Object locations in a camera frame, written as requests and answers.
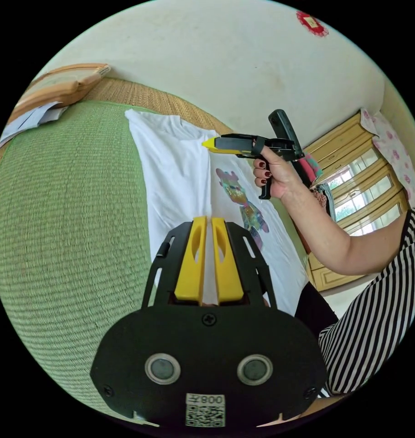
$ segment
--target wooden cabinet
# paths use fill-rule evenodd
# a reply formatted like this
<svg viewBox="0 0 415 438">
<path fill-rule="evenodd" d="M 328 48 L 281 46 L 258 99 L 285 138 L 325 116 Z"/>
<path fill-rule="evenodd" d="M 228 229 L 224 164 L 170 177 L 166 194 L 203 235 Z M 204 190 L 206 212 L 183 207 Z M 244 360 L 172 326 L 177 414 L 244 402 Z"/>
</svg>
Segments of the wooden cabinet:
<svg viewBox="0 0 415 438">
<path fill-rule="evenodd" d="M 358 113 L 306 148 L 323 170 L 317 183 L 331 188 L 338 225 L 354 236 L 385 227 L 408 209 L 405 191 L 372 137 Z M 362 277 L 336 274 L 312 253 L 307 273 L 319 291 Z"/>
</svg>

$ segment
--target bed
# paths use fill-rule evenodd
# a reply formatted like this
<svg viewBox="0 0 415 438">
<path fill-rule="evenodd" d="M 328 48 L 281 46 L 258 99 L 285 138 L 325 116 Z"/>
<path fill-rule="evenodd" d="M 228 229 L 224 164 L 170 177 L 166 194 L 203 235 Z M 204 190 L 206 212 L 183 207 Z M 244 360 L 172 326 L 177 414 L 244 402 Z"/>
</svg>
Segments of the bed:
<svg viewBox="0 0 415 438">
<path fill-rule="evenodd" d="M 80 402 L 116 417 L 88 371 L 106 330 L 140 308 L 151 263 L 145 184 L 126 109 L 231 131 L 180 98 L 105 78 L 57 123 L 0 149 L 2 303 L 48 375 Z M 305 264 L 291 219 L 273 204 Z"/>
</svg>

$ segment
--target white t-shirt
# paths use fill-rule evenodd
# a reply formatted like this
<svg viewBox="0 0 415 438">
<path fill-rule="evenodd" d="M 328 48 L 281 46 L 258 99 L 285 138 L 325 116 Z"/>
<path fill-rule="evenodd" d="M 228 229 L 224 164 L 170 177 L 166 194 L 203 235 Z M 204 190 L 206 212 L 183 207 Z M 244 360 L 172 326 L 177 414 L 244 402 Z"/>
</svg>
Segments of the white t-shirt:
<svg viewBox="0 0 415 438">
<path fill-rule="evenodd" d="M 144 172 L 151 260 L 182 222 L 198 216 L 235 222 L 251 232 L 270 267 L 278 309 L 294 315 L 306 272 L 273 205 L 258 199 L 260 189 L 246 160 L 208 152 L 201 143 L 217 133 L 179 116 L 133 109 L 125 116 Z M 203 302 L 217 303 L 210 224 Z"/>
</svg>

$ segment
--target screw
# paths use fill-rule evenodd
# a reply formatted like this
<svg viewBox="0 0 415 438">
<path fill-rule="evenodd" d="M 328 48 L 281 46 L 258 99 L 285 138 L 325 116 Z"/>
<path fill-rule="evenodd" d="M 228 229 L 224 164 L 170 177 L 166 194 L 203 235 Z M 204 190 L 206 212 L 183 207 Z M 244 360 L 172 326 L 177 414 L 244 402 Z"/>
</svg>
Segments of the screw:
<svg viewBox="0 0 415 438">
<path fill-rule="evenodd" d="M 113 392 L 113 389 L 109 385 L 104 386 L 104 395 L 106 397 L 113 397 L 114 392 Z"/>
<path fill-rule="evenodd" d="M 305 400 L 309 400 L 315 393 L 317 392 L 317 388 L 315 388 L 314 386 L 312 386 L 311 388 L 307 389 L 304 394 L 303 394 L 303 398 Z"/>
<path fill-rule="evenodd" d="M 211 327 L 217 322 L 217 317 L 213 313 L 203 315 L 202 322 L 204 325 Z"/>
</svg>

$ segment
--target qr code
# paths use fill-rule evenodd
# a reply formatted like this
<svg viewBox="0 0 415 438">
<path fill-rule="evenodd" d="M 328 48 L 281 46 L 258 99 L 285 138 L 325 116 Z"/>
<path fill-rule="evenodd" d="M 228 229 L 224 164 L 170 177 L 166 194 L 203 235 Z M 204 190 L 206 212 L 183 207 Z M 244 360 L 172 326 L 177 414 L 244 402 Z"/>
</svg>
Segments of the qr code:
<svg viewBox="0 0 415 438">
<path fill-rule="evenodd" d="M 226 423 L 223 396 L 187 394 L 186 425 L 199 428 L 221 428 Z"/>
</svg>

